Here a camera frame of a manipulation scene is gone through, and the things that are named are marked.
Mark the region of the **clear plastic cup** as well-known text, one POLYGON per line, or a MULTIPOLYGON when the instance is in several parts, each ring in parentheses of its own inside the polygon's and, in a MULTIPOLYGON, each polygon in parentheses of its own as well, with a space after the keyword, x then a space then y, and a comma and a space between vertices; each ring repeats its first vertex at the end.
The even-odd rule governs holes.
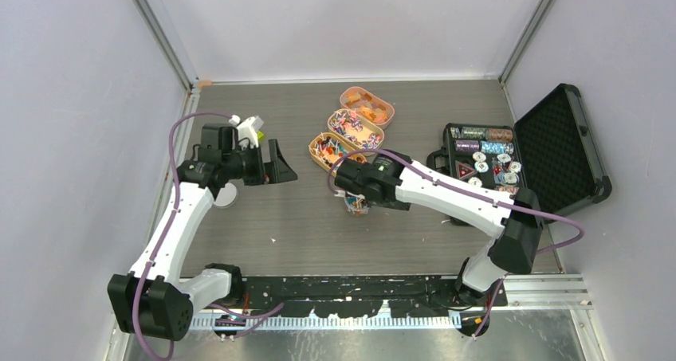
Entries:
POLYGON ((363 195, 346 193, 344 204, 353 216, 364 216, 371 209, 371 203, 363 195))

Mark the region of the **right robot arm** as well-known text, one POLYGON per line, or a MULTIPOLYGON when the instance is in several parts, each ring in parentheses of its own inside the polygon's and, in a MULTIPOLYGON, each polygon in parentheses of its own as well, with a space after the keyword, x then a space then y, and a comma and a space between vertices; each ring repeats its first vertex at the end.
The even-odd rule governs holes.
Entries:
POLYGON ((374 206, 424 206, 488 236, 488 243, 463 262, 454 283, 454 294, 465 305, 483 300, 505 274, 533 270, 544 223, 537 197, 528 189, 510 194, 474 186, 391 150, 378 150, 365 163, 343 157, 333 172, 334 187, 374 206))

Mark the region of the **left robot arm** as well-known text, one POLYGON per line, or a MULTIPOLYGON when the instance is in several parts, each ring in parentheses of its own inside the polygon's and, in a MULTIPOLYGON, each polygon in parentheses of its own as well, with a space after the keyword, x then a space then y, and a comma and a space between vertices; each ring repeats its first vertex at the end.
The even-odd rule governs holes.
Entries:
POLYGON ((222 188, 232 180, 262 186, 297 180, 279 143, 270 139, 269 161, 256 134, 225 124, 206 124, 193 154, 176 168, 177 180, 160 224, 125 275, 115 274, 107 292, 123 332, 181 340, 196 312, 213 303, 236 308, 246 285, 235 265, 208 264, 196 277, 180 273, 197 228, 222 188))

